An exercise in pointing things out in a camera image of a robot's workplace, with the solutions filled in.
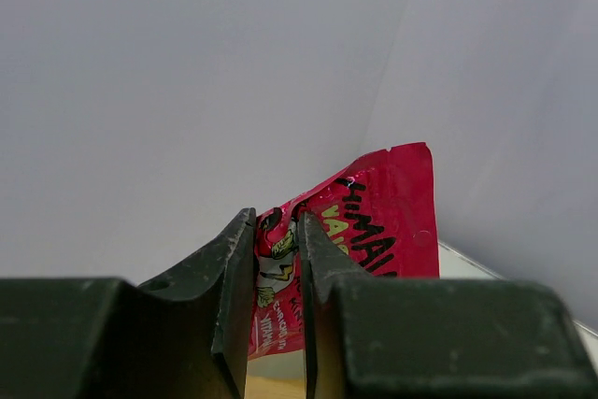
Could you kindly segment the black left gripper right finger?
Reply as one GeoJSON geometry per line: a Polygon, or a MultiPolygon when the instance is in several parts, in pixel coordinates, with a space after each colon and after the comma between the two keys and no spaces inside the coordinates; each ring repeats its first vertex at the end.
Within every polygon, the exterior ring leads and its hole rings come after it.
{"type": "Polygon", "coordinates": [[[567,307],[527,281],[376,277],[298,223],[309,398],[593,398],[567,307]]]}

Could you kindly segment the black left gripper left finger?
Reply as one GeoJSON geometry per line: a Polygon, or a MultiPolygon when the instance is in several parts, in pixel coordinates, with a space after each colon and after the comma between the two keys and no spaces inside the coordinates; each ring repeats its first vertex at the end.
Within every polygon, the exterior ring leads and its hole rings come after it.
{"type": "Polygon", "coordinates": [[[5,398],[240,398],[253,304],[256,213],[140,285],[5,278],[5,398]]]}

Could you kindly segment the red foil snack packet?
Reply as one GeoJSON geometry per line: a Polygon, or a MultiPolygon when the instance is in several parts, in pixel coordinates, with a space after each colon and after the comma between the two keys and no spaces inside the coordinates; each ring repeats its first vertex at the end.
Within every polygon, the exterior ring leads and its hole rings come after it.
{"type": "Polygon", "coordinates": [[[310,212],[335,247],[374,276],[440,275],[432,153],[423,142],[377,150],[257,219],[249,358],[301,350],[298,223],[310,212]]]}

